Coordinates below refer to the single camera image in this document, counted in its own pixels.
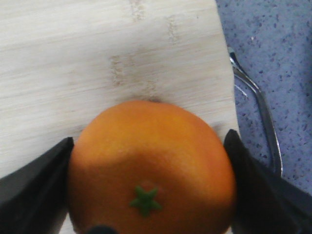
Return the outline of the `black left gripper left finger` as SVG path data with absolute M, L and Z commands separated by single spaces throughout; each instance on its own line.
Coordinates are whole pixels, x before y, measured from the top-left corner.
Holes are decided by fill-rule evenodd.
M 74 141 L 65 138 L 0 180 L 2 234 L 58 234 L 67 214 L 66 180 Z

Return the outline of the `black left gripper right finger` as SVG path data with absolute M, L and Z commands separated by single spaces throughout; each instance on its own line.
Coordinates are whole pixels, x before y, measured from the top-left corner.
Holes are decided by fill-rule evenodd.
M 253 158 L 237 131 L 224 140 L 237 183 L 234 234 L 310 234 L 312 197 Z

